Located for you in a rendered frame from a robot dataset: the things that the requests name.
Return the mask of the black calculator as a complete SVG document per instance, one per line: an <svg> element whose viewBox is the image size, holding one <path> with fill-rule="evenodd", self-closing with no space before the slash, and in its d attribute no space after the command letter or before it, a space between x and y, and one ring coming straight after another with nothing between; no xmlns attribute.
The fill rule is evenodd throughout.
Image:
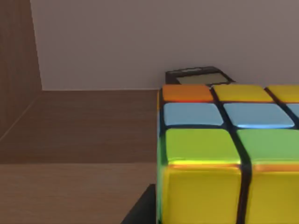
<svg viewBox="0 0 299 224"><path fill-rule="evenodd" d="M167 71L165 72L165 83L214 86L231 84L235 83L235 81L219 68L206 66Z"/></svg>

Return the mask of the wooden shelf unit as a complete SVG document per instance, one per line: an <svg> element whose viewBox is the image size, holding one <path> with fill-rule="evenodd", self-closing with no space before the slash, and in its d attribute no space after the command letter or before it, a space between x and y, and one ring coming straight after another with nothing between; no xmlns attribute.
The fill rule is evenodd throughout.
<svg viewBox="0 0 299 224"><path fill-rule="evenodd" d="M0 224L120 224L156 182L156 90L43 91L29 0L0 0Z"/></svg>

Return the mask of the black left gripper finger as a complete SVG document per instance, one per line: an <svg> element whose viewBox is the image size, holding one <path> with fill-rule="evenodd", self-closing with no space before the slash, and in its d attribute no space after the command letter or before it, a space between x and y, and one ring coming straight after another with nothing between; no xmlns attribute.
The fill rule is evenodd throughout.
<svg viewBox="0 0 299 224"><path fill-rule="evenodd" d="M156 185L150 184L120 224L156 224Z"/></svg>

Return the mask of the multicoloured puzzle cube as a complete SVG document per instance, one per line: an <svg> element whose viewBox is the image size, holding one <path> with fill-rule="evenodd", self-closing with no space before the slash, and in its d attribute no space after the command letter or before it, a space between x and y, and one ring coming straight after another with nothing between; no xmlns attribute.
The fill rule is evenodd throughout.
<svg viewBox="0 0 299 224"><path fill-rule="evenodd" d="M164 85L156 219L299 224L299 85Z"/></svg>

